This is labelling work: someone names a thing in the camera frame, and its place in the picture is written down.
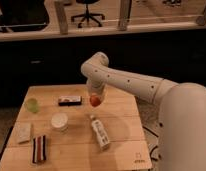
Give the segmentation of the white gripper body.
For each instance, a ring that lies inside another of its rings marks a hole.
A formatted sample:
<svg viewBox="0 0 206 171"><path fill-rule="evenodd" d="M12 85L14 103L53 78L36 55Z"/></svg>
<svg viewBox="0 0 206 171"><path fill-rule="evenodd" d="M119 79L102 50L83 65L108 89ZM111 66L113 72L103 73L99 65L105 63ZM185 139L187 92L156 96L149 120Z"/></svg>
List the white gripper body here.
<svg viewBox="0 0 206 171"><path fill-rule="evenodd" d="M92 80L87 80L86 82L88 94L90 96L97 96L100 100L104 99L105 96L105 84L100 82L95 82Z"/></svg>

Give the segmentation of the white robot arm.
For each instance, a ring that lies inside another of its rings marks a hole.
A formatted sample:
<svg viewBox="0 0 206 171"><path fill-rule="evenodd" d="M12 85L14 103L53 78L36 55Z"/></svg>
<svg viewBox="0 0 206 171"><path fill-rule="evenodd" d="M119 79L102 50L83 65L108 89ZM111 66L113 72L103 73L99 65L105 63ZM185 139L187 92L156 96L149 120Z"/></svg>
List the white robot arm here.
<svg viewBox="0 0 206 171"><path fill-rule="evenodd" d="M206 87L125 72L109 67L97 52L81 65L93 106L106 85L159 106L159 171L206 171Z"/></svg>

